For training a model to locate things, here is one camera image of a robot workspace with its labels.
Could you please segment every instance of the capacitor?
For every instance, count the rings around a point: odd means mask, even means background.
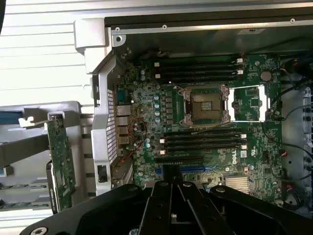
[[[254,170],[254,165],[249,164],[248,168],[249,168],[249,170]]]
[[[268,70],[262,71],[261,72],[261,79],[265,82],[268,82],[272,79],[272,73]]]

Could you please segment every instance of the cable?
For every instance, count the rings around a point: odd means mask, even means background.
[[[295,107],[294,109],[292,109],[291,111],[289,111],[289,113],[287,113],[286,117],[284,120],[287,120],[287,118],[296,110],[298,109],[302,109],[302,108],[306,108],[306,107],[313,107],[313,104],[307,104],[307,105],[301,105],[301,106],[298,106],[298,107]]]
[[[141,141],[141,143],[137,146],[137,148],[136,148],[135,150],[133,150],[127,157],[122,158],[113,168],[117,167],[120,163],[122,163],[122,162],[124,162],[126,159],[130,158],[130,157],[134,154],[134,152],[136,152],[136,151],[143,145],[143,143],[145,142],[145,140],[146,140],[146,138],[147,138],[147,136],[148,136],[148,127],[147,127],[147,123],[146,123],[142,118],[138,118],[138,117],[135,117],[135,118],[131,121],[131,123],[128,125],[129,136],[133,137],[133,136],[130,134],[130,125],[132,124],[132,122],[133,122],[134,120],[139,120],[139,121],[143,122],[143,125],[145,126],[145,131],[146,131],[145,136],[144,136],[143,140]]]
[[[289,81],[291,82],[291,84],[292,84],[293,86],[295,86],[295,83],[294,83],[293,79],[291,78],[290,73],[288,73],[287,70],[285,70],[285,69],[283,69],[283,68],[281,68],[280,70],[283,71],[283,72],[286,74],[286,76],[288,77],[288,79],[289,79]]]
[[[283,153],[283,154],[281,155],[281,157],[286,156],[286,154],[287,154],[287,152]],[[278,158],[275,158],[275,159],[273,160],[273,162],[271,163],[270,167],[269,167],[269,168],[271,169],[271,171],[272,171],[272,175],[273,175],[275,178],[277,178],[277,175],[274,174],[274,172],[273,172],[272,169],[273,169],[274,164],[277,162],[277,160],[278,160]],[[308,175],[303,176],[303,177],[301,177],[301,178],[299,178],[299,179],[296,179],[296,180],[285,180],[285,179],[280,179],[280,178],[279,178],[279,180],[280,180],[280,181],[283,181],[283,182],[297,182],[297,181],[301,181],[301,180],[307,179],[307,178],[309,178],[310,176],[312,176],[312,174],[308,174]]]
[[[299,192],[297,192],[293,188],[290,188],[287,190],[287,193],[292,195],[292,197],[296,201],[296,205],[292,205],[290,203],[284,202],[283,207],[285,209],[290,210],[290,211],[296,211],[297,209],[299,209],[300,207],[304,205],[303,196]]]
[[[271,107],[274,105],[274,103],[276,103],[276,101],[282,97],[284,94],[294,90],[294,89],[299,89],[301,87],[301,85],[303,85],[305,82],[307,82],[308,80],[310,80],[309,77],[305,77],[305,78],[302,78],[301,80],[297,81],[295,83],[295,85],[293,87],[290,87],[284,91],[282,91],[278,96],[276,96],[272,101],[271,101]]]
[[[274,140],[273,138],[268,137],[267,135],[267,131],[265,129],[264,123],[261,123],[261,127],[262,127],[262,131],[264,133],[264,135],[271,141],[275,142],[275,143],[280,143],[281,145],[285,145],[285,146],[289,146],[289,147],[293,147],[293,148],[298,148],[301,149],[303,152],[306,152],[312,159],[313,159],[313,155],[312,153],[310,153],[309,151],[305,150],[304,148],[301,148],[300,146],[296,145],[296,144],[291,144],[291,143],[284,143],[284,142],[278,142],[276,140]]]
[[[207,132],[207,131],[210,131],[210,130],[212,130],[212,129],[215,129],[215,128],[217,128],[217,127],[227,126],[227,125],[229,125],[229,124],[230,124],[230,122],[221,123],[221,124],[218,124],[218,125],[216,125],[216,126],[210,127],[210,128],[208,128],[208,129],[205,129],[205,130],[200,130],[200,131],[191,132],[191,134],[192,134],[192,135],[200,134],[200,133]]]
[[[265,50],[265,49],[271,49],[273,47],[277,47],[277,46],[284,45],[284,44],[291,43],[291,42],[295,42],[295,41],[309,41],[311,43],[311,49],[310,50],[313,49],[313,39],[312,38],[309,38],[309,37],[296,37],[296,38],[291,38],[291,39],[284,40],[282,42],[270,44],[270,45],[267,45],[267,46],[264,46],[264,47],[259,47],[259,48],[256,48],[256,49],[252,49],[250,51],[247,51],[245,54],[252,54],[252,53],[255,53],[255,52],[258,52],[258,51],[262,51],[262,50]]]

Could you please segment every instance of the heatsink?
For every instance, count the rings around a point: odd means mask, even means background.
[[[238,190],[240,192],[249,194],[249,180],[246,176],[226,176],[225,177],[226,186]]]

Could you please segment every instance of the screw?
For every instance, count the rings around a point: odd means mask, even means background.
[[[224,188],[217,188],[216,192],[225,192],[225,189]]]
[[[47,233],[47,231],[48,231],[47,228],[41,227],[41,228],[34,229],[30,235],[44,235]]]
[[[132,229],[129,232],[129,235],[137,235],[138,234],[139,229]]]
[[[182,185],[184,185],[185,187],[191,187],[192,186],[191,182],[188,182],[188,181],[184,182]]]
[[[161,181],[161,182],[159,182],[159,185],[165,187],[165,186],[168,186],[168,182]]]

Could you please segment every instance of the black cable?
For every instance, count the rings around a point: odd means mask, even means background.
[[[292,109],[291,111],[289,111],[289,113],[287,113],[286,117],[284,120],[287,120],[287,118],[296,110],[298,109],[302,109],[302,108],[306,108],[306,107],[313,107],[313,104],[306,104],[306,105],[301,105],[301,106],[298,106],[298,107],[295,107],[294,109]]]
[[[277,175],[274,174],[272,168],[273,168],[275,162],[277,162],[278,159],[279,159],[279,158],[275,158],[275,159],[273,160],[273,162],[271,163],[270,167],[269,167],[269,168],[271,169],[272,175],[273,175],[275,178],[278,178],[278,177],[277,177]],[[308,175],[303,176],[303,177],[301,177],[301,178],[299,178],[299,179],[296,179],[296,180],[285,180],[285,179],[281,179],[281,178],[278,178],[278,179],[279,179],[280,181],[283,181],[283,182],[297,182],[297,181],[300,181],[300,180],[307,179],[307,178],[309,178],[310,176],[312,176],[312,174],[308,174]]]
[[[291,143],[284,143],[284,142],[278,142],[276,140],[274,140],[273,138],[268,137],[267,135],[267,131],[265,129],[264,123],[261,123],[261,127],[262,127],[262,131],[264,133],[264,135],[271,141],[275,142],[275,143],[280,143],[281,145],[285,145],[285,146],[289,146],[289,147],[293,147],[293,148],[298,148],[301,149],[302,151],[306,152],[312,159],[313,159],[313,154],[310,153],[309,151],[305,150],[304,148],[301,148],[300,146],[296,145],[296,144],[291,144]]]
[[[262,51],[262,50],[265,50],[265,49],[271,49],[273,47],[277,47],[277,46],[280,46],[280,45],[292,43],[292,42],[295,42],[295,41],[309,41],[311,43],[311,49],[310,50],[313,49],[313,39],[312,38],[310,38],[310,37],[296,37],[296,38],[291,38],[291,39],[284,40],[282,42],[270,44],[270,45],[267,45],[267,46],[264,46],[264,47],[259,47],[259,48],[256,48],[256,49],[252,49],[250,51],[247,51],[245,54],[252,54],[252,53],[255,53],[255,52],[258,52],[258,51]]]
[[[296,201],[296,205],[284,202],[283,207],[290,211],[296,211],[304,205],[304,199],[302,195],[293,188],[288,189],[287,193],[290,193]]]
[[[270,104],[271,107],[272,107],[273,104],[276,103],[276,101],[277,101],[280,97],[282,97],[284,94],[286,94],[286,93],[288,93],[288,92],[290,92],[290,91],[292,91],[292,90],[294,90],[294,89],[299,89],[299,88],[300,88],[305,82],[307,82],[308,80],[310,80],[309,77],[304,77],[304,78],[302,78],[301,80],[297,81],[293,87],[290,87],[290,88],[288,88],[288,89],[282,91],[278,96],[276,96],[276,97],[271,101],[271,104]]]
[[[285,180],[285,179],[279,179],[279,180],[283,181],[283,182],[297,182],[297,181],[300,181],[300,180],[305,180],[305,179],[307,179],[307,178],[309,178],[311,176],[312,176],[312,174],[310,173],[310,174],[308,174],[306,176],[303,176],[303,177],[301,177],[299,179],[296,179],[296,180]]]

